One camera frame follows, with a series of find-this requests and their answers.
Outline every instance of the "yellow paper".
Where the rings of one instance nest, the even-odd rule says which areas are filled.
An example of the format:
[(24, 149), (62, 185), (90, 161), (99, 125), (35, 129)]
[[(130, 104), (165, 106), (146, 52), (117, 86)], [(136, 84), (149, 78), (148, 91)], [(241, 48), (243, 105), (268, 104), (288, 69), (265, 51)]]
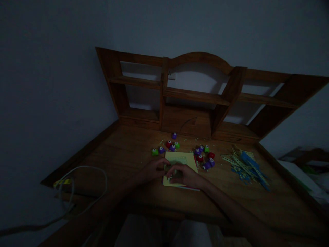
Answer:
[[(186, 165), (188, 165), (196, 173), (199, 173), (195, 164), (193, 153), (166, 152), (165, 158), (171, 162), (174, 162), (173, 164), (171, 163), (171, 165), (174, 165), (176, 162), (182, 164), (186, 163)], [(170, 184), (166, 176), (163, 177), (163, 184), (164, 186), (172, 187), (185, 186), (184, 184)]]

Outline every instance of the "white cable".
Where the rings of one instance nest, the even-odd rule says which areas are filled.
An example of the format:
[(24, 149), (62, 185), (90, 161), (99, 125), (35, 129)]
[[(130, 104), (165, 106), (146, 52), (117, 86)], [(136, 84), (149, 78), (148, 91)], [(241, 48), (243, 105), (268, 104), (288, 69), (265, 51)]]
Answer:
[(59, 182), (55, 185), (54, 187), (54, 190), (56, 190), (58, 184), (59, 185), (59, 188), (58, 188), (58, 193), (59, 193), (59, 199), (60, 201), (62, 202), (62, 205), (63, 205), (63, 208), (65, 210), (65, 213), (63, 216), (59, 217), (59, 218), (56, 218), (46, 224), (43, 224), (43, 225), (23, 225), (23, 226), (17, 226), (17, 227), (13, 227), (13, 228), (9, 228), (9, 229), (3, 229), (3, 230), (0, 230), (0, 237), (3, 237), (3, 236), (7, 236), (7, 235), (10, 235), (10, 234), (14, 234), (14, 233), (19, 233), (19, 232), (27, 232), (27, 231), (39, 231), (41, 229), (44, 229), (48, 226), (50, 226), (51, 224), (59, 221), (60, 219), (62, 219), (64, 216), (66, 216), (68, 213), (69, 213), (69, 210), (71, 209), (71, 205), (72, 205), (72, 200), (73, 200), (73, 196), (74, 196), (74, 191), (75, 191), (75, 183), (74, 183), (74, 180), (71, 179), (72, 181), (72, 190), (71, 190), (71, 196), (70, 196), (70, 200), (69, 200), (69, 206), (66, 208), (64, 203), (63, 203), (63, 199), (62, 199), (62, 187), (63, 187), (63, 184), (64, 184), (64, 179), (68, 177), (68, 175), (77, 170), (78, 168), (82, 168), (82, 167), (85, 167), (85, 168), (93, 168), (93, 169), (96, 169), (96, 170), (100, 170), (103, 172), (104, 176), (105, 176), (105, 189), (104, 189), (104, 192), (103, 194), (98, 198), (96, 199), (94, 202), (92, 202), (91, 204), (89, 204), (89, 206), (80, 214), (83, 214), (84, 212), (86, 212), (88, 209), (90, 209), (99, 199), (102, 198), (102, 196), (104, 196), (107, 192), (107, 175), (105, 173), (105, 171), (101, 168), (97, 168), (97, 167), (93, 167), (93, 166), (78, 166), (74, 169), (72, 169), (71, 171), (69, 171), (68, 173), (66, 173), (60, 180)]
[[(92, 206), (93, 206), (93, 205), (94, 205), (99, 199), (101, 199), (102, 196), (104, 196), (104, 195), (106, 194), (106, 192), (107, 192), (107, 175), (106, 175), (106, 173), (105, 173), (105, 171), (104, 171), (103, 169), (98, 168), (98, 167), (94, 167), (94, 166), (78, 166), (78, 167), (72, 169), (71, 171), (69, 171), (68, 173), (66, 173), (61, 179), (59, 179), (59, 181), (62, 181), (62, 180), (64, 180), (64, 179), (66, 179), (66, 177), (67, 177), (71, 172), (73, 172), (73, 171), (75, 171), (75, 170), (77, 170), (77, 169), (79, 169), (79, 168), (93, 168), (93, 169), (96, 169), (96, 170), (100, 170), (100, 171), (103, 172), (104, 177), (105, 177), (105, 189), (104, 189), (103, 194), (102, 194), (98, 199), (96, 199), (94, 202), (92, 202), (91, 204), (89, 204), (89, 206), (88, 206), (88, 207), (87, 207), (82, 213), (80, 213), (80, 214), (83, 214), (83, 213), (86, 212), (88, 209), (90, 209), (90, 208), (91, 208), (91, 207), (92, 207)], [(59, 186), (59, 189), (58, 189), (59, 199), (61, 200), (61, 202), (63, 202), (63, 199), (62, 199), (62, 186), (63, 186), (63, 184), (64, 184), (64, 182), (60, 183), (60, 186)], [(69, 212), (69, 210), (70, 210), (70, 208), (71, 208), (71, 204), (72, 204), (72, 200), (73, 200), (73, 196), (74, 196), (74, 189), (75, 189), (75, 184), (74, 184), (74, 180), (72, 179), (72, 190), (71, 190), (71, 196), (70, 196), (70, 200), (69, 200), (69, 205), (68, 205), (68, 207), (67, 207), (67, 209), (66, 209), (66, 212), (65, 212), (64, 216), (65, 216), (66, 214), (68, 214), (68, 212)]]

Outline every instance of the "shelf compartment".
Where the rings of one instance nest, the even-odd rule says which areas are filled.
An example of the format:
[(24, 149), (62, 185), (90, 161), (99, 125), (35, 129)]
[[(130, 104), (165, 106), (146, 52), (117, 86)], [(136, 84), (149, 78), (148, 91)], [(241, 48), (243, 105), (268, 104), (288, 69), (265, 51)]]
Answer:
[(132, 107), (120, 114), (120, 117), (159, 123), (159, 112)]
[(259, 139), (259, 136), (252, 132), (248, 126), (230, 122), (222, 122), (218, 130), (213, 135), (213, 138), (217, 139), (220, 135), (235, 136), (255, 140)]
[(252, 103), (265, 104), (265, 105), (278, 106), (278, 107), (291, 108), (291, 109), (298, 108), (297, 105), (276, 99), (274, 97), (248, 94), (248, 93), (241, 93), (239, 95), (238, 101), (252, 102)]
[(160, 82), (135, 78), (135, 77), (128, 77), (128, 76), (119, 76), (119, 77), (112, 77), (109, 78), (109, 82), (117, 83), (117, 84), (126, 84), (138, 87), (146, 87), (150, 89), (160, 89)]
[(164, 107), (162, 131), (186, 134), (201, 138), (211, 137), (211, 112), (180, 105)]
[(199, 101), (217, 105), (229, 105), (230, 103), (224, 100), (218, 94), (211, 94), (211, 93), (203, 93), (197, 92), (192, 90), (185, 90), (185, 89), (176, 89), (172, 87), (168, 87), (164, 92), (163, 96), (172, 97), (172, 98), (180, 98), (180, 99), (187, 99), (192, 101)]

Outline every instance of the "wooden desk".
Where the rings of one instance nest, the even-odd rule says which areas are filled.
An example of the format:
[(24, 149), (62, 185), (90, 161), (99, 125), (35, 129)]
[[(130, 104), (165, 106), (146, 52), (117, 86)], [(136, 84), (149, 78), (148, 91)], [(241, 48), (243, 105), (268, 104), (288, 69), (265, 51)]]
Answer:
[[(169, 139), (169, 133), (120, 125), (74, 166), (88, 165), (104, 169), (111, 190), (154, 158), (151, 155), (152, 148), (160, 146), (162, 140), (164, 143)], [(208, 145), (216, 155), (216, 165), (209, 172), (200, 169), (199, 173), (276, 231), (309, 238), (317, 238), (328, 232), (327, 226), (265, 160), (255, 145), (241, 144), (238, 147), (254, 153), (262, 172), (269, 178), (271, 192), (267, 192), (258, 183), (245, 185), (239, 180), (238, 175), (231, 171), (230, 164), (220, 155), (231, 153), (232, 143), (203, 138), (196, 140), (195, 137), (183, 135), (178, 135), (176, 141), (180, 144), (179, 152), (189, 152), (200, 144)], [(81, 168), (75, 171), (74, 176), (78, 193), (92, 196), (102, 193), (104, 178), (101, 172)], [(150, 210), (164, 209), (184, 213), (189, 218), (216, 222), (220, 226), (230, 224), (220, 209), (203, 192), (164, 187), (160, 180), (140, 186), (128, 196), (126, 203)]]

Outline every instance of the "white cloth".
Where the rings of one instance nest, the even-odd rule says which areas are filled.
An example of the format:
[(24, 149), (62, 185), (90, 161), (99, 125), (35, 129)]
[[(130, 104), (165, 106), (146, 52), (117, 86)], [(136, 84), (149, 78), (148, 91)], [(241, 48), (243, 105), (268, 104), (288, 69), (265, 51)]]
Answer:
[(183, 220), (160, 221), (157, 218), (129, 214), (115, 242), (121, 246), (162, 246), (168, 242), (172, 247), (211, 247), (205, 223)]

